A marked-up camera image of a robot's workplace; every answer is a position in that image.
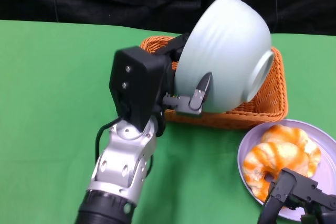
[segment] croissant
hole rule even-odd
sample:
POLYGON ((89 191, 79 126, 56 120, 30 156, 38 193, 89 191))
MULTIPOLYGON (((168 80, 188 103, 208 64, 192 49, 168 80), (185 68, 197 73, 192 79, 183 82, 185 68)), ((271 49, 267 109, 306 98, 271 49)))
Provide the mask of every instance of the croissant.
POLYGON ((308 177, 315 174, 318 164, 321 162, 321 151, 316 143, 314 143, 308 134, 298 128, 290 128, 283 125, 274 125, 270 127, 261 137, 261 142, 283 143, 290 142, 305 153, 309 157, 308 177))
POLYGON ((289 142, 260 143, 253 147, 245 157, 244 178, 253 194, 264 202, 270 184, 265 180, 266 174, 270 173, 276 179, 281 169, 285 167, 307 177, 308 155, 289 142))

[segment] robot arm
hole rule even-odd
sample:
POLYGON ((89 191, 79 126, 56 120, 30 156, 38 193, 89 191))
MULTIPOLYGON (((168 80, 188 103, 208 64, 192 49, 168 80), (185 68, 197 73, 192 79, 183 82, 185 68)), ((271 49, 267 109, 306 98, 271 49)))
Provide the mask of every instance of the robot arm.
POLYGON ((302 224, 336 223, 336 196, 324 194, 318 183, 290 169, 283 169, 276 181, 271 182, 258 224, 276 224, 282 207, 295 210, 302 207, 302 224))
POLYGON ((109 88, 122 120, 108 125, 110 141, 99 157, 98 152, 76 224, 131 223, 149 173, 147 162, 153 162, 156 137, 165 129, 164 110, 201 115, 211 73, 204 75, 191 98, 172 96, 172 61, 178 61, 187 38, 176 37, 155 54, 140 47, 115 53, 109 88))

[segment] black mechanical claw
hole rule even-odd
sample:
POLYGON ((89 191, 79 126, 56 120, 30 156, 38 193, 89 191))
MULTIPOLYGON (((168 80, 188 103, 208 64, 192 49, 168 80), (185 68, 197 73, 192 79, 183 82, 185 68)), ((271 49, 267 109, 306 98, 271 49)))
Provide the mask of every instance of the black mechanical claw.
POLYGON ((302 224, 336 224, 336 196, 324 194, 317 185, 316 181, 284 168, 269 186, 257 223, 276 224, 282 207, 302 207, 302 224))

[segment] woven basket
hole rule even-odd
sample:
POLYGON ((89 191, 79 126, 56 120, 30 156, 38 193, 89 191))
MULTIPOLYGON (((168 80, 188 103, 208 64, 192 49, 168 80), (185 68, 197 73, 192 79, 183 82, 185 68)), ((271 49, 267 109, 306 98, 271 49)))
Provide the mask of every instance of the woven basket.
MULTIPOLYGON (((140 47, 152 53, 165 46, 170 39, 172 37, 150 37, 140 47)), ((176 115, 174 110, 166 110, 166 120, 222 129, 249 129, 261 123, 282 120, 288 114, 284 64, 279 50, 272 47, 272 51, 275 57, 271 70, 252 101, 224 113, 203 113, 200 118, 176 115)))

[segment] screw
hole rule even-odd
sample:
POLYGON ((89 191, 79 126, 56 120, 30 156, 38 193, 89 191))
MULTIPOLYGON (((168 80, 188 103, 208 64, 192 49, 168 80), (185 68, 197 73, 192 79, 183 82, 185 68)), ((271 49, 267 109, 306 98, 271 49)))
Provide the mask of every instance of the screw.
POLYGON ((335 200, 335 199, 332 199, 332 200, 330 201, 330 205, 331 205, 331 207, 336 207, 336 200, 335 200))
POLYGON ((131 211, 131 205, 126 203, 125 206, 124 206, 124 213, 129 214, 130 211, 131 211))

